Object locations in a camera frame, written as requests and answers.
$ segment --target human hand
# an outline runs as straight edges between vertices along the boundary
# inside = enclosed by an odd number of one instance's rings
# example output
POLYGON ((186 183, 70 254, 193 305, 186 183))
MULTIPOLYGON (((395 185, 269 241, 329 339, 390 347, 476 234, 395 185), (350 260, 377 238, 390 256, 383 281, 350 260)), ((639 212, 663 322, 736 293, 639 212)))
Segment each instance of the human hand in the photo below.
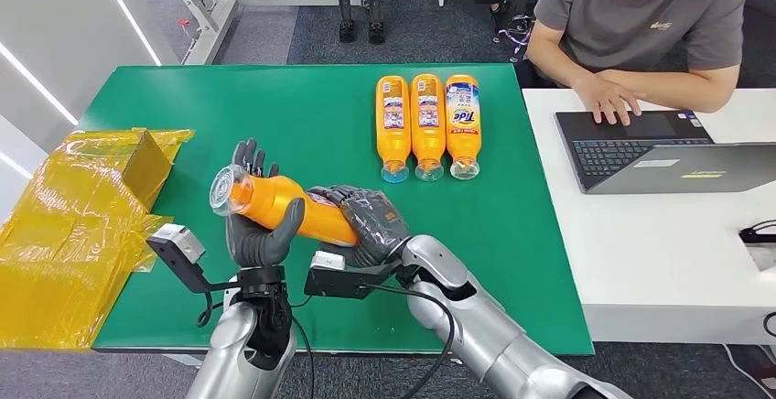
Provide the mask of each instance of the human hand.
POLYGON ((626 104, 634 115, 639 116, 641 108, 638 100, 643 99, 644 95, 630 92, 621 85, 606 80, 607 71, 604 70, 598 74, 590 73, 574 83, 571 88, 585 104, 587 110, 593 113, 593 120, 596 123, 601 123, 603 114, 609 124, 615 124, 618 115, 622 124, 627 126, 631 124, 631 118, 628 116, 626 104))
MULTIPOLYGON (((241 141, 234 148, 232 163, 245 168, 248 174, 260 178, 277 175, 279 167, 272 163, 264 175, 264 150, 256 149, 253 138, 241 141)), ((286 214, 274 230, 268 230, 258 223, 242 216, 230 214, 226 217, 226 246, 232 260, 242 268, 272 266, 280 264, 288 255, 288 247, 302 220, 305 218, 305 202, 292 199, 286 207, 286 214)))
POLYGON ((345 258, 350 266, 377 266, 410 236, 404 219, 379 190, 351 186, 314 187, 307 191, 338 205, 342 215, 356 232, 355 247, 321 243, 320 249, 345 258))

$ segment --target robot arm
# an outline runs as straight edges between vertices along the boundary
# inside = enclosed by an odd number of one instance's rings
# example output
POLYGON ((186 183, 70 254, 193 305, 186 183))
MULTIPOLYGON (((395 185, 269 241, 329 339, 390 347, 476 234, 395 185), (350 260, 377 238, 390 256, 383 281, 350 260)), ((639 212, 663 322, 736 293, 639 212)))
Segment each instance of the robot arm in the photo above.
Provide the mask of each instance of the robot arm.
MULTIPOLYGON (((431 296, 453 315, 453 353, 503 399, 631 399, 619 388, 579 372, 533 342, 504 308, 436 238, 418 235, 402 250, 400 278, 409 290, 431 296)), ((426 329, 446 340, 444 311, 408 297, 410 311, 426 329)))
MULTIPOLYGON (((213 286, 202 277, 196 259, 190 258, 191 245, 199 243, 191 242, 190 232, 184 238, 174 235, 178 232, 166 225, 148 244, 189 289, 239 288, 224 296, 224 312, 187 398, 271 398, 296 350, 282 267, 241 269, 237 282, 213 286)), ((432 297, 449 310, 455 325, 452 352, 500 398, 631 399, 619 388, 569 367, 528 338, 436 238, 412 237, 395 255, 399 257, 388 264, 357 271, 345 270, 344 265, 332 269, 314 259, 305 292, 364 298, 372 286, 395 274, 406 289, 432 297)), ((423 327, 447 339, 450 322, 442 308, 421 297, 408 297, 407 303, 423 327)))

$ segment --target yellow plastic wrap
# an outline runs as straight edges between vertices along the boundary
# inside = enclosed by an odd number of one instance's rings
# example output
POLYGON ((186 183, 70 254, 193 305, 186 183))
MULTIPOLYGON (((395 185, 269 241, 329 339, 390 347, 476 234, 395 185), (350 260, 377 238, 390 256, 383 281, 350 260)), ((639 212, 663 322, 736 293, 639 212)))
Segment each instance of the yellow plastic wrap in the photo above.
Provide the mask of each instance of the yellow plastic wrap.
POLYGON ((88 349, 129 273, 150 270, 148 214, 192 131, 76 132, 0 228, 0 347, 88 349))

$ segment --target clear bottle cap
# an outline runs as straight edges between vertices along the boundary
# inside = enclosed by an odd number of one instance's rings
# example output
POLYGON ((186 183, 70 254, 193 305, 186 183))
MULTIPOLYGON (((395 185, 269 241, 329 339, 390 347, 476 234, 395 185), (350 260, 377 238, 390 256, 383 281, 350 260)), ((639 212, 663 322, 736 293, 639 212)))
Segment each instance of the clear bottle cap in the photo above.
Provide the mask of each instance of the clear bottle cap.
POLYGON ((410 176, 410 171, 402 161, 388 161, 383 164, 380 170, 380 176, 385 182, 396 184, 402 182, 410 176))
POLYGON ((445 175, 445 169, 437 159, 422 159, 417 162, 415 176, 423 181, 436 181, 445 175))
POLYGON ((453 178, 472 179, 480 172, 480 165, 477 160, 471 157, 456 158, 453 165, 450 166, 450 174, 453 178))
POLYGON ((224 167, 210 185, 210 207, 220 216, 228 216, 248 207, 253 182, 244 168, 232 164, 224 167))

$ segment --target robot leg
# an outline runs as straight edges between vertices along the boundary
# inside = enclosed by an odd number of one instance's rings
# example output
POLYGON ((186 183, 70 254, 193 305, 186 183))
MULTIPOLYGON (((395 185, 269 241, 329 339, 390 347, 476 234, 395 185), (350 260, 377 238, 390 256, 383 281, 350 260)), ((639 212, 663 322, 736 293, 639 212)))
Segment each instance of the robot leg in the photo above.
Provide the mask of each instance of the robot leg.
POLYGON ((383 33, 383 8, 380 0, 369 0, 369 41, 372 44, 385 42, 383 33))
POLYGON ((355 23, 350 15, 350 0, 339 0, 339 12, 342 15, 342 20, 339 22, 339 42, 356 40, 355 23))

